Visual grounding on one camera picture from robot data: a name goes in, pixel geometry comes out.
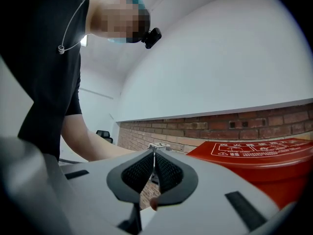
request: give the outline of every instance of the black t-shirt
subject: black t-shirt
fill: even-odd
[[[66,115],[81,114],[80,43],[58,52],[66,27],[83,0],[12,0],[6,11],[1,54],[34,104],[18,137],[59,159],[60,136]],[[65,49],[85,34],[89,0],[73,17],[64,40]]]

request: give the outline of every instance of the black chair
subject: black chair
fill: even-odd
[[[96,134],[105,139],[106,141],[113,143],[113,138],[110,138],[110,133],[108,131],[97,130]]]

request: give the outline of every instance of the person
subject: person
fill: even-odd
[[[84,122],[79,42],[86,34],[120,43],[141,41],[150,27],[141,0],[12,0],[2,9],[1,55],[34,101],[18,137],[57,159],[61,135],[88,161],[133,152],[107,142]]]

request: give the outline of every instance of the white ceiling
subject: white ceiling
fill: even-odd
[[[195,9],[214,0],[143,0],[151,13],[151,28],[158,27],[162,37],[166,37],[166,30],[179,19]],[[116,44],[106,39],[89,35],[88,46],[81,48],[84,63],[96,62],[97,68],[114,72],[124,79],[128,72],[148,52],[143,43]]]

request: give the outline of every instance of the red brick wall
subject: red brick wall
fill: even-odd
[[[313,103],[255,112],[123,122],[118,145],[144,150],[149,143],[164,142],[174,152],[186,154],[207,140],[267,140],[293,135],[313,140]],[[149,207],[149,200],[158,195],[158,186],[148,182],[141,193],[140,207]]]

